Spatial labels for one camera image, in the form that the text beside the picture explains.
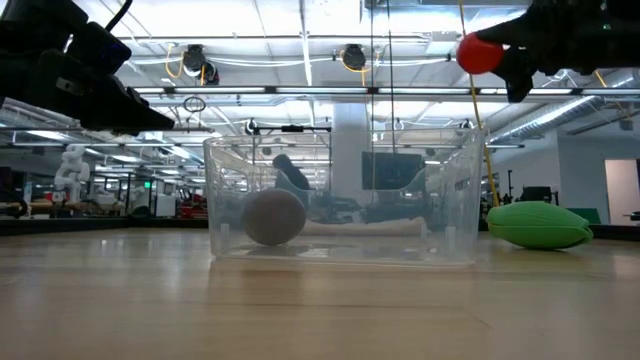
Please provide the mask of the clear plastic tupperware container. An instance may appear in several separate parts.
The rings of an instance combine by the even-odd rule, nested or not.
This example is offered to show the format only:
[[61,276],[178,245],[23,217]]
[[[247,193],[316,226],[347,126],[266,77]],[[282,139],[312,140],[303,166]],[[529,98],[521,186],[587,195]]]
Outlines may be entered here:
[[[203,152],[212,255],[314,262],[464,266],[478,237],[483,136],[472,129],[372,131],[262,128],[211,138]],[[419,154],[406,187],[364,190],[362,153]],[[241,223],[249,198],[278,188],[304,204],[307,221],[377,223],[422,217],[406,236],[304,236],[279,246],[251,240]]]

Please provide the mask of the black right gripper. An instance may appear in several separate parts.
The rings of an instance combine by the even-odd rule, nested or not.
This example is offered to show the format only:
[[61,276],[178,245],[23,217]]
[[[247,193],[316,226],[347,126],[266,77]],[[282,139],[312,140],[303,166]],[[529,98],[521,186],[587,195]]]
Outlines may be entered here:
[[[542,44],[539,60],[545,73],[572,69],[583,75],[594,71],[586,64],[586,51],[580,50],[578,29],[598,15],[598,0],[533,0],[536,15],[526,12],[518,18],[478,30],[484,42],[510,46],[527,46],[536,40],[535,22],[541,22]],[[529,53],[516,47],[507,49],[492,73],[505,82],[509,103],[520,103],[533,88],[537,68]]]

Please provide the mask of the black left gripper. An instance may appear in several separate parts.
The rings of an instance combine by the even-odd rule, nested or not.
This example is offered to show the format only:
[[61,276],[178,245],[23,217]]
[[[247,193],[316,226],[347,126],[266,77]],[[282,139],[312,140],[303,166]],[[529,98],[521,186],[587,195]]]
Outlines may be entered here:
[[92,131],[170,130],[174,121],[114,76],[62,53],[88,15],[73,0],[7,0],[0,15],[0,106],[9,97],[77,119]]

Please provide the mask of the brown toy kiwi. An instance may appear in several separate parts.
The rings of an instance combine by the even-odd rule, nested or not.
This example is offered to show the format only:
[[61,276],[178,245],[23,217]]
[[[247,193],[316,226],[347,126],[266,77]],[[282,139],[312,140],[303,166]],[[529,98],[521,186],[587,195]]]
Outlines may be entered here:
[[306,221],[303,202],[292,192],[278,188],[253,194],[241,215],[246,235],[264,246],[279,246],[293,240]]

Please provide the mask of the black wall monitor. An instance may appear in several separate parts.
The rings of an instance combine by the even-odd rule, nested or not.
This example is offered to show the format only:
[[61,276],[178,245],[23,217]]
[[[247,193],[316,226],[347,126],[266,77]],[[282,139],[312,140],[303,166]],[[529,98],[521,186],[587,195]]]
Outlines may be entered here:
[[398,190],[408,186],[425,167],[419,154],[362,153],[364,190]]

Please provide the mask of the green box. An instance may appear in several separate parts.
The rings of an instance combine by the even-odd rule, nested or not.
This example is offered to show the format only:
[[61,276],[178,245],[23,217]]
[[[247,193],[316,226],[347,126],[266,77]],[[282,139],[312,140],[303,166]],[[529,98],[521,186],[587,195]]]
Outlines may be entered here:
[[601,217],[596,208],[569,208],[569,211],[584,218],[590,225],[601,225]]

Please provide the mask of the green ribbed toy vegetable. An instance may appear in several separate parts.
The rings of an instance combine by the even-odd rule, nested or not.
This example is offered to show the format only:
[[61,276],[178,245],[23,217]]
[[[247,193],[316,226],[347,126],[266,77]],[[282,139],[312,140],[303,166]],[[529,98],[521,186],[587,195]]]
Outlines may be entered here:
[[546,202],[517,202],[493,208],[487,224],[492,236],[532,250],[568,249],[594,237],[585,218]]

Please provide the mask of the red toy tomato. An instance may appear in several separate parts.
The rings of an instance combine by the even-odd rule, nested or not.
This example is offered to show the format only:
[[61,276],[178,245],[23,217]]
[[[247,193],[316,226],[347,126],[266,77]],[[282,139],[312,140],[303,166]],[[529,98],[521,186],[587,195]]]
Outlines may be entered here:
[[495,70],[504,57],[504,47],[485,42],[476,33],[468,34],[460,42],[456,61],[467,73],[480,75]]

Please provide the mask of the black equipment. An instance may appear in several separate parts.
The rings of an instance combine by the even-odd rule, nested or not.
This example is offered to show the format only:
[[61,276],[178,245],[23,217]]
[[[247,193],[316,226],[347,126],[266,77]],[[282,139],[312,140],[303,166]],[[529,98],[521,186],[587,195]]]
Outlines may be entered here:
[[548,186],[524,187],[519,198],[520,201],[542,201],[559,205],[558,192]]

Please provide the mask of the pink folded cloth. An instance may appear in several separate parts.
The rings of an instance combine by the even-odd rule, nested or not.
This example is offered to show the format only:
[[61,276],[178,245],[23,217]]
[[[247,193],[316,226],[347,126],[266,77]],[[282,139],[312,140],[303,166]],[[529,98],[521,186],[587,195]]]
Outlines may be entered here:
[[308,220],[300,232],[304,236],[406,236],[421,232],[422,217],[377,223],[321,224]]

